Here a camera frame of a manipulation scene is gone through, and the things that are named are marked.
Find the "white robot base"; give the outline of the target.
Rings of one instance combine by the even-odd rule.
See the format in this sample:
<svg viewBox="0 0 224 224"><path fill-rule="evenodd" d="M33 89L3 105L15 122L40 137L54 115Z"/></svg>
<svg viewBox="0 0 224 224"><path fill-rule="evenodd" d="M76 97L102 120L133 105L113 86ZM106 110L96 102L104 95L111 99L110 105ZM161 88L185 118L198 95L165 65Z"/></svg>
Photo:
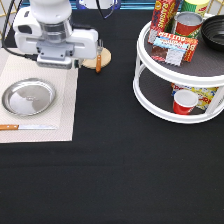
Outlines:
<svg viewBox="0 0 224 224"><path fill-rule="evenodd" d="M109 9L119 8L121 0L76 0L78 9Z"/></svg>

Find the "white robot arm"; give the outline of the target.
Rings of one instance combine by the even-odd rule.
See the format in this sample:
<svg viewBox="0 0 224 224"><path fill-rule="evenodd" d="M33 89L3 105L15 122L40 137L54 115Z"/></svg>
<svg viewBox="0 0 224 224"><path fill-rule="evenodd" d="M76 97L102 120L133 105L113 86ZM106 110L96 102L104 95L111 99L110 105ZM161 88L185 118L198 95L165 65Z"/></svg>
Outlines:
<svg viewBox="0 0 224 224"><path fill-rule="evenodd" d="M69 0L30 0L30 6L20 9L13 23L18 49L36 56L42 67L71 69L72 59L94 59L98 32L73 29L71 15Z"/></svg>

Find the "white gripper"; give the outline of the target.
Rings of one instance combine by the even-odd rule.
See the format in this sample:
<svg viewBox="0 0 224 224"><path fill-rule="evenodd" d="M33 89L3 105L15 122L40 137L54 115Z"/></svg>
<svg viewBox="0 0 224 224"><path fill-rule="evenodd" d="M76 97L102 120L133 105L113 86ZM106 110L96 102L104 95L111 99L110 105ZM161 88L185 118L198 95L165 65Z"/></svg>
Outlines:
<svg viewBox="0 0 224 224"><path fill-rule="evenodd" d="M20 51L36 54L42 67L70 69L72 59L94 59L98 32L73 29L70 6L29 6L17 13L13 29Z"/></svg>

